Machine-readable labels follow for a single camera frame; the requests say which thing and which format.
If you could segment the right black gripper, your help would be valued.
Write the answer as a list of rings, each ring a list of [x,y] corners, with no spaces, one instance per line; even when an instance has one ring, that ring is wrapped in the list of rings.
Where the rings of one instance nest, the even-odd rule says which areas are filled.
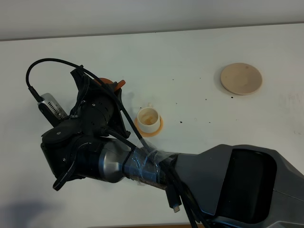
[[[108,123],[112,121],[112,128],[124,138],[128,138],[130,132],[125,128],[120,106],[111,98],[93,96],[85,102],[92,79],[83,70],[76,68],[70,74],[78,89],[71,112],[80,110],[80,114],[44,133],[41,149],[57,183],[85,177],[101,180],[101,157],[106,145],[113,143],[105,138]],[[121,103],[124,85],[125,82],[118,82],[114,89]]]

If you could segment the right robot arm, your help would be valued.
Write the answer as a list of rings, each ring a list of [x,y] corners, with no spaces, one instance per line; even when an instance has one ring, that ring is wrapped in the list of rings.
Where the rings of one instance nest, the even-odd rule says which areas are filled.
[[[42,136],[55,190],[75,179],[116,183],[129,178],[166,192],[169,206],[186,207],[191,223],[219,228],[301,228],[304,177],[277,151],[221,144],[200,154],[157,150],[128,140],[121,89],[103,89],[81,69],[70,116]]]

